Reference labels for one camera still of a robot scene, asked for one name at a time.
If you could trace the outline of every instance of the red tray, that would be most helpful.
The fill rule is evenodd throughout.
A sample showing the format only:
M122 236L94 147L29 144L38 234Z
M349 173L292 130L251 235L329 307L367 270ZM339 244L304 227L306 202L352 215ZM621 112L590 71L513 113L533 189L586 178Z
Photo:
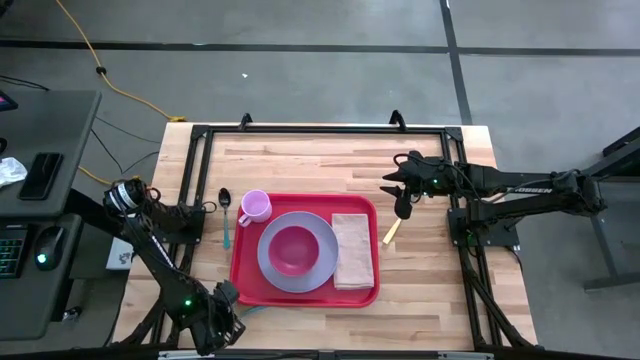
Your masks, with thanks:
M371 304L380 290L378 264L378 225L376 209L358 195L269 194L273 214L269 221L236 226L231 259L231 282L240 292L239 302L245 305L306 306L358 308ZM331 224L332 214L367 214L371 236L374 285L370 289L337 290L333 276L319 288L304 294L284 292L267 281L258 266L258 241L267 225L278 216L291 211L308 211ZM238 210L238 218L244 213Z

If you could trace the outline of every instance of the napkin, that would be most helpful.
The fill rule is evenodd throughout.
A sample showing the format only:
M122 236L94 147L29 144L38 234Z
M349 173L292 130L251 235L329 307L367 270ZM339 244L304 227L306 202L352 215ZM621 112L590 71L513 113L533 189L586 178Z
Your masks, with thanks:
M373 287L373 260L369 218L366 214L333 214L333 231L338 238L338 267L333 282L338 290Z

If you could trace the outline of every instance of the concrete floor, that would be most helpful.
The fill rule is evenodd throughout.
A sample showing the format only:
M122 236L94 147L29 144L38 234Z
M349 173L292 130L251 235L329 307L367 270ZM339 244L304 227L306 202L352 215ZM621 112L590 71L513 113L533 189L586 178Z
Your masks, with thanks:
M446 46L437 0L66 0L94 40L242 44ZM460 46L638 48L634 0L449 0ZM0 19L0 37L79 39L50 0L17 1ZM448 55L287 52L100 51L112 81L192 121L384 123L400 109L411 123L460 124ZM637 127L640 58L462 56L473 123L490 127L503 170L583 167ZM99 89L99 115L150 139L165 121L109 91L82 50L0 50L0 74L52 89ZM96 122L123 165L157 144ZM155 157L127 175L151 180ZM120 174L95 139L83 165ZM79 175L76 188L102 188ZM586 219L530 217L518 225L527 292L541 345L640 357L640 285L586 294L604 276ZM122 278L79 291L85 317L52 328L38 342L0 343L0 352L100 346L117 309Z

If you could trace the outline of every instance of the wooden table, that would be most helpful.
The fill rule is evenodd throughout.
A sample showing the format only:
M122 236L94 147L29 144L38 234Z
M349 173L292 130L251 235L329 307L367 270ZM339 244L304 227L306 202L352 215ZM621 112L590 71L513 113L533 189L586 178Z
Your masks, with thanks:
M153 186L162 201L177 201L184 169L190 123L171 123L162 142ZM485 126L462 127L468 161L495 166ZM199 171L196 157L192 189ZM250 189L267 192L360 194L378 214L381 241L395 222L394 198L380 191L382 175L395 170L393 155L416 149L441 155L432 135L216 134L204 201L216 201L218 190L231 191L231 239L242 195ZM448 238L446 197L425 198L411 219L400 226L394 241L380 246L381 289L377 300L362 309L267 308L243 318L247 330L235 348L320 348L365 350L469 350L471 331L460 261ZM230 250L223 249L222 211L207 215L202 243L192 274L207 288L228 279ZM536 341L527 295L518 263L499 248L487 248L491 282L497 303L523 336ZM158 297L159 287L142 261L134 261L116 324L114 341L131 333ZM478 306L488 339L486 311ZM170 321L165 322L168 334ZM192 348L188 331L181 348Z

